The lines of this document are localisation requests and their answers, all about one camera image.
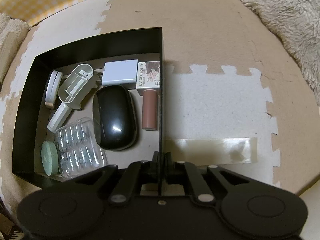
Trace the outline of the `black computer mouse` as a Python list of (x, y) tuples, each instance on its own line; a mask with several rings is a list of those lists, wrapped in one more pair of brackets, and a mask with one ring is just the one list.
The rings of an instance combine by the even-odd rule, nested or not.
[(99, 89), (93, 96), (93, 126), (98, 145), (122, 151), (137, 139), (137, 118), (130, 92), (121, 85)]

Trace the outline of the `clear plastic battery case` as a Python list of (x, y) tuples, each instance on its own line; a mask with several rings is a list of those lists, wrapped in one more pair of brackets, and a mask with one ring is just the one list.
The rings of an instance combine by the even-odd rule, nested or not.
[(93, 120), (89, 117), (58, 129), (54, 142), (59, 172), (65, 179), (72, 179), (107, 165), (107, 156), (96, 142)]

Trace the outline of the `green round disc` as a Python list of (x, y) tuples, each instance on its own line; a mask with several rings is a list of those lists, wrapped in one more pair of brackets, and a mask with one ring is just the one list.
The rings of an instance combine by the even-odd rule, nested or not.
[(41, 160), (46, 175), (57, 175), (59, 171), (59, 159), (54, 142), (47, 140), (43, 142), (41, 148)]

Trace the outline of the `grey-green plastic handled holder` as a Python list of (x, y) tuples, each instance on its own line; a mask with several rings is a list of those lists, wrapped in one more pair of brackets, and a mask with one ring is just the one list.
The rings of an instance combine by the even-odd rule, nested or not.
[(83, 63), (74, 68), (58, 90), (61, 104), (47, 125), (50, 132), (55, 133), (61, 128), (72, 110), (81, 109), (85, 96), (98, 87), (98, 79), (97, 73), (89, 64)]

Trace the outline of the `clear plastic tape strip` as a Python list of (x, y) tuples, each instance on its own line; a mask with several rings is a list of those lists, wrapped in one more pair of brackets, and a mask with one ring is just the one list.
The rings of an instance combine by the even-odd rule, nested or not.
[(257, 138), (167, 139), (165, 152), (173, 161), (185, 161), (196, 166), (250, 164), (257, 162)]

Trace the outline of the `UV gel polish bottle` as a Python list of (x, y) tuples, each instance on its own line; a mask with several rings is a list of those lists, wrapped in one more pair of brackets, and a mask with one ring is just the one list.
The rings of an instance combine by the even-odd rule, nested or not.
[(161, 69), (159, 61), (139, 62), (137, 67), (136, 90), (143, 98), (142, 129), (157, 129), (157, 102), (160, 89)]

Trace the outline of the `black open box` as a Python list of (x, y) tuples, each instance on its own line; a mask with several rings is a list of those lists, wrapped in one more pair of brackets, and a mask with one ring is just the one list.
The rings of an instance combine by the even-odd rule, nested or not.
[[(47, 125), (61, 104), (57, 93), (54, 108), (49, 109), (45, 106), (46, 90), (51, 73), (54, 70), (63, 73), (61, 86), (74, 68), (80, 64), (89, 64), (95, 71), (104, 68), (106, 62), (123, 60), (138, 60), (138, 63), (160, 62), (157, 129), (154, 131), (142, 129), (143, 98), (136, 88), (127, 89), (135, 105), (137, 139), (131, 147), (122, 151), (108, 151), (102, 148), (107, 156), (107, 165), (127, 168), (136, 161), (150, 161), (155, 151), (162, 150), (163, 30), (155, 27), (106, 33), (59, 46), (38, 55), (33, 60), (23, 87), (15, 122), (12, 150), (14, 175), (40, 188), (67, 180), (60, 175), (59, 171), (57, 175), (46, 175), (41, 160), (43, 142), (46, 140), (54, 142), (55, 133), (50, 132)], [(101, 77), (99, 75), (98, 77), (96, 82), (98, 87), (93, 88), (85, 96), (81, 102), (81, 109), (72, 110), (63, 126), (84, 117), (93, 120), (93, 96), (99, 89), (106, 87), (101, 85)]]

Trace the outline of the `fluffy beige cushion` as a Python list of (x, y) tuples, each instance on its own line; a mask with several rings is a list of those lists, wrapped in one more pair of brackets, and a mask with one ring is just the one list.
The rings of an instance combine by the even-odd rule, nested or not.
[(20, 45), (30, 29), (31, 27), (27, 22), (13, 19), (9, 15), (1, 13), (1, 86)]

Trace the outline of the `fluffy white cushion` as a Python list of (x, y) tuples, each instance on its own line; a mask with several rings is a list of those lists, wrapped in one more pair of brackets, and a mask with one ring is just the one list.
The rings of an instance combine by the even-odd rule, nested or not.
[(277, 35), (319, 98), (319, 0), (240, 0)]

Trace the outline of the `white USB wall charger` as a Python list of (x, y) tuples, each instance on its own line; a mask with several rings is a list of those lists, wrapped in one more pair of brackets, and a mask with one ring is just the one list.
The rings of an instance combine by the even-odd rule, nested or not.
[(136, 88), (138, 60), (106, 62), (104, 68), (95, 71), (101, 77), (102, 86), (122, 85), (127, 89)]

